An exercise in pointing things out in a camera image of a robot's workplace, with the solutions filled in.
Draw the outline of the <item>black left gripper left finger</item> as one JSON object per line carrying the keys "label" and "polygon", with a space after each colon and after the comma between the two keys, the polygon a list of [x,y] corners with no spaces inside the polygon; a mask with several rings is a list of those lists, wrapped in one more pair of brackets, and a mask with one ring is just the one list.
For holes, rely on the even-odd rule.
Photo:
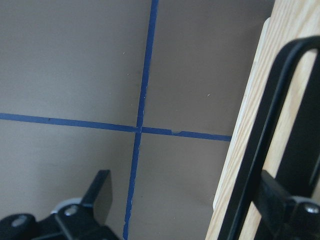
{"label": "black left gripper left finger", "polygon": [[30,213],[8,215],[0,221],[2,240],[117,240],[106,225],[113,201],[110,170],[99,170],[81,198],[60,202],[48,217],[37,221]]}

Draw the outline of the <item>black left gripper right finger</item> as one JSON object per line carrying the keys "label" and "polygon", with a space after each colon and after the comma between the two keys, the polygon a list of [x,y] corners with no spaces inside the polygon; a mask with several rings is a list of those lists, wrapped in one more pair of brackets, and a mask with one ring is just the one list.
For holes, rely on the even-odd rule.
{"label": "black left gripper right finger", "polygon": [[266,170],[261,172],[253,204],[261,219],[256,240],[318,240],[320,204],[291,195]]}

